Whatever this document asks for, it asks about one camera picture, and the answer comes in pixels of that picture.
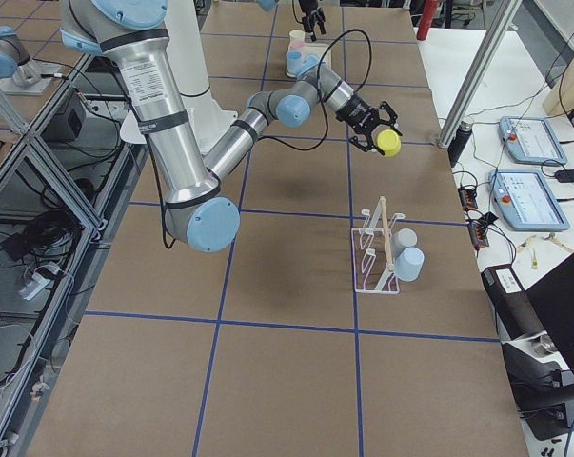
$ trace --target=wooden stick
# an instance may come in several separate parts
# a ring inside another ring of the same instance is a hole
[[[388,215],[386,214],[386,198],[380,197],[380,208],[382,210],[382,229],[384,230],[384,252],[386,253],[386,265],[388,270],[393,271],[392,247],[390,246],[390,227],[388,226]]]

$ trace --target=pink cup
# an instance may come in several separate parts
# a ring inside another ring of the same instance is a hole
[[[306,43],[301,40],[293,40],[288,45],[288,50],[297,50],[301,53],[304,52],[304,48],[306,47]]]

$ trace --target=white table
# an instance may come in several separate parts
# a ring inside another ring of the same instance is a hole
[[[484,30],[431,29],[426,41],[419,43],[426,77],[440,118],[447,117],[484,34]],[[515,31],[509,31],[496,52],[467,113],[521,102],[526,97],[534,95],[543,86],[544,78],[536,68],[524,44]],[[525,116],[546,117],[542,102],[548,93],[549,88],[544,88],[538,96],[517,107],[486,111],[474,116],[475,121],[498,122],[502,116],[521,116],[524,113]],[[574,139],[574,128],[565,116],[551,119],[550,122],[560,141]],[[500,169],[538,169],[538,166],[515,164],[506,151],[503,153],[497,125],[475,125],[473,131],[478,157],[482,157],[490,164],[500,164]],[[469,141],[460,162],[466,171],[478,178],[479,183],[487,182],[487,176],[494,168],[475,159],[473,150],[473,142]],[[574,169],[574,143],[564,145],[564,150],[568,157],[566,166]],[[552,172],[552,170],[554,168],[545,167],[545,171]],[[460,184],[461,176],[455,176],[456,183]],[[557,198],[574,196],[574,185],[560,184],[553,179],[546,181]],[[473,183],[468,176],[464,176],[463,182]],[[481,212],[491,210],[500,215],[495,206],[489,204],[489,185],[479,186],[477,201]],[[561,203],[561,206],[570,222],[571,229],[558,233],[557,237],[566,246],[574,249],[574,202]],[[515,246],[519,246],[526,238],[534,234],[512,231],[502,221],[498,221],[496,225],[505,231]],[[489,233],[488,239],[490,247],[482,249],[479,253],[479,271],[492,265],[510,262],[507,241],[493,232]],[[532,251],[529,248],[518,254],[513,265],[525,288],[529,288],[569,255],[567,251],[548,241],[537,239],[531,246],[536,253],[538,269],[532,268]],[[517,345],[524,347],[529,346],[529,343],[521,342]],[[557,359],[565,367],[564,360],[559,356]],[[555,447],[554,456],[563,455],[565,439],[557,445],[551,444],[548,440],[539,442],[533,437],[527,424],[523,423],[523,428],[530,456],[540,455],[545,447]],[[574,457],[574,437],[568,457]]]

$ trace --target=yellow ball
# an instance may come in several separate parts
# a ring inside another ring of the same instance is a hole
[[[401,137],[394,130],[386,129],[381,131],[376,143],[386,157],[394,157],[401,150]]]

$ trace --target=black monitor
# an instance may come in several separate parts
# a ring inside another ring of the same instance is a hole
[[[574,253],[529,288],[527,296],[574,374]]]
[[[526,295],[570,368],[556,370],[554,364],[536,361],[511,345],[503,347],[515,400],[534,435],[547,439],[566,433],[574,420],[574,253]]]

